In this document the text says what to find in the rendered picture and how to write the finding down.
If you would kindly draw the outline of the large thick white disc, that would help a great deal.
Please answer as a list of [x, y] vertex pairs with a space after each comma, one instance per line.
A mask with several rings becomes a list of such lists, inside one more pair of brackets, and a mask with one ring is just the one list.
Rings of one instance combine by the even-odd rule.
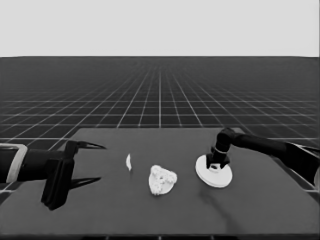
[[219, 166], [220, 164], [214, 164], [216, 169], [206, 169], [206, 160], [206, 155], [201, 155], [196, 160], [195, 171], [199, 179], [210, 187], [227, 187], [233, 179], [231, 167], [226, 165], [223, 169], [221, 169]]

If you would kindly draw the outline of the white round carrier with pins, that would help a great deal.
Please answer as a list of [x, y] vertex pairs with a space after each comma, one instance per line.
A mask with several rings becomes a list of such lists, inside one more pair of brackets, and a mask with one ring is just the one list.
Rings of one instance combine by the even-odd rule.
[[164, 176], [163, 177], [155, 177], [154, 175], [151, 174], [151, 169], [150, 169], [150, 175], [149, 175], [149, 178], [148, 178], [148, 184], [149, 184], [150, 191], [151, 191], [151, 185], [153, 183], [161, 183], [161, 184], [164, 184], [166, 186], [166, 190], [162, 195], [169, 193], [172, 190], [172, 188], [174, 187], [174, 185], [177, 183], [177, 182], [175, 184], [168, 183], [166, 181], [166, 172], [170, 171], [170, 170], [163, 168], [163, 171], [164, 171]]

